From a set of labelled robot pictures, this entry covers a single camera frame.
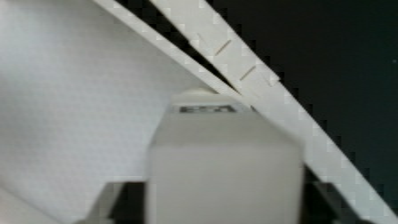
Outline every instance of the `black background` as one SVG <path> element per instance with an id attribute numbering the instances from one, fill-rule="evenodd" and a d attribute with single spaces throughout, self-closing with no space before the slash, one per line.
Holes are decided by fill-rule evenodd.
<path id="1" fill-rule="evenodd" d="M 398 1 L 207 2 L 398 209 Z"/>

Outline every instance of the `white rectangular object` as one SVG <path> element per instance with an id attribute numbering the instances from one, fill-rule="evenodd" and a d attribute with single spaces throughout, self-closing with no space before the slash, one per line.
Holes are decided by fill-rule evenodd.
<path id="1" fill-rule="evenodd" d="M 203 98 L 209 104 L 200 100 L 196 105 L 195 98 L 182 98 L 154 134 L 147 222 L 294 224 L 301 146 L 225 97 L 218 107 L 228 110 L 216 110 L 211 96 Z"/>

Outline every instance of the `white surface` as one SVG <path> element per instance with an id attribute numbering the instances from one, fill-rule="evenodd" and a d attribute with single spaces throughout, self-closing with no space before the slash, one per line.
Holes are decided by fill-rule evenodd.
<path id="1" fill-rule="evenodd" d="M 202 65 L 189 58 L 189 56 L 184 54 L 184 52 L 175 47 L 175 45 L 170 43 L 170 41 L 161 37 L 161 35 L 152 30 L 148 25 L 141 22 L 141 20 L 136 18 L 136 16 L 131 14 L 131 12 L 124 9 L 120 4 L 113 0 L 92 0 L 92 1 L 97 3 L 97 5 L 102 7 L 102 9 L 109 12 L 109 14 L 115 16 L 115 18 L 122 21 L 125 26 L 134 30 L 134 32 L 139 34 L 139 36 L 150 42 L 150 44 L 157 47 L 157 49 L 168 55 L 168 57 L 173 59 L 177 64 L 186 68 L 186 70 L 189 71 L 193 76 L 203 81 L 207 86 L 212 89 L 216 89 L 216 92 L 221 93 L 223 95 L 230 96 L 246 105 L 241 95 L 230 89 L 230 87 L 221 82 L 218 77 L 209 73 L 209 71 L 205 70 Z"/>
<path id="2" fill-rule="evenodd" d="M 187 14 L 182 14 L 184 18 L 180 18 L 179 14 L 171 13 L 173 11 L 179 12 L 182 10 L 184 5 L 177 4 L 180 0 L 152 0 L 152 2 L 159 10 L 163 11 L 164 16 L 179 27 L 180 33 L 189 38 L 189 33 L 200 33 L 202 27 L 212 26 L 212 22 L 207 22 L 203 18 L 196 19 L 195 23 L 189 23 L 189 15 L 202 15 L 203 10 L 207 11 L 207 14 L 212 13 L 211 7 L 203 6 L 205 1 L 187 0 L 195 7 L 189 5 L 184 8 L 189 12 Z M 187 31 L 180 29 L 180 23 L 184 22 L 186 25 L 189 25 Z M 218 26 L 223 26 L 219 30 L 227 29 L 225 22 L 218 21 Z M 228 38 L 232 38 L 232 42 L 221 49 L 219 54 L 227 52 L 227 48 L 230 46 L 234 48 L 232 51 L 237 53 L 237 48 L 232 44 L 234 41 L 237 45 L 243 42 L 237 38 L 237 35 L 232 34 L 230 29 Z M 228 53 L 225 55 L 225 58 L 221 59 L 223 63 L 218 63 L 219 61 L 216 61 L 216 55 L 214 57 L 212 55 L 207 56 L 202 46 L 193 45 L 196 51 L 202 53 L 203 56 L 207 56 L 209 61 L 212 62 L 212 65 L 227 80 L 230 81 L 243 96 L 243 99 L 253 106 L 257 112 L 305 144 L 307 166 L 310 167 L 319 179 L 333 183 L 340 194 L 347 200 L 347 203 L 358 213 L 358 216 L 363 219 L 369 219 L 378 224 L 394 224 L 398 223 L 398 219 L 392 210 L 386 207 L 386 204 L 369 186 L 369 183 L 365 182 L 365 179 L 346 159 L 346 156 L 342 155 L 340 150 L 335 144 L 331 143 L 331 140 L 323 130 L 319 129 L 319 126 L 298 102 L 294 101 L 285 88 L 282 87 L 280 83 L 275 82 L 276 76 L 275 74 L 271 75 L 273 72 L 267 68 L 264 68 L 264 66 L 260 66 L 259 70 L 248 70 L 248 75 L 241 80 L 235 79 L 239 76 L 228 72 L 234 71 L 235 68 L 234 63 L 237 63 L 239 61 L 239 59 L 235 58 L 241 58 L 241 56 L 244 55 L 251 55 L 248 48 L 243 45 L 239 46 L 248 52 L 237 55 Z"/>
<path id="3" fill-rule="evenodd" d="M 19 198 L 0 189 L 0 224 L 60 224 Z"/>
<path id="4" fill-rule="evenodd" d="M 141 179 L 170 95 L 203 86 L 90 1 L 0 9 L 0 187 L 63 223 Z"/>
<path id="5" fill-rule="evenodd" d="M 216 95 L 184 95 L 171 104 L 214 102 L 235 104 Z M 168 112 L 147 164 L 148 224 L 296 224 L 301 146 L 257 113 Z"/>

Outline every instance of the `dark gap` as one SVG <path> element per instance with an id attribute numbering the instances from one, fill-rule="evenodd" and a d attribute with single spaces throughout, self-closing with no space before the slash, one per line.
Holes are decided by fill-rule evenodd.
<path id="1" fill-rule="evenodd" d="M 218 77 L 221 82 L 232 88 L 232 85 L 227 79 L 223 78 L 218 70 L 214 69 L 212 65 L 209 64 L 196 50 L 191 48 L 187 40 L 184 36 L 180 35 L 171 23 L 168 22 L 148 0 L 116 0 L 116 2 L 124 6 L 124 8 L 129 10 L 129 12 L 136 15 L 139 20 L 147 23 L 150 28 L 157 31 L 164 39 L 171 42 L 171 44 L 187 54 L 187 56 L 193 58 L 193 60 L 207 69 L 207 71 L 212 73 L 212 75 Z"/>
<path id="2" fill-rule="evenodd" d="M 118 197 L 108 218 L 115 223 L 143 224 L 143 201 L 145 201 L 145 183 L 125 183 L 122 185 Z"/>

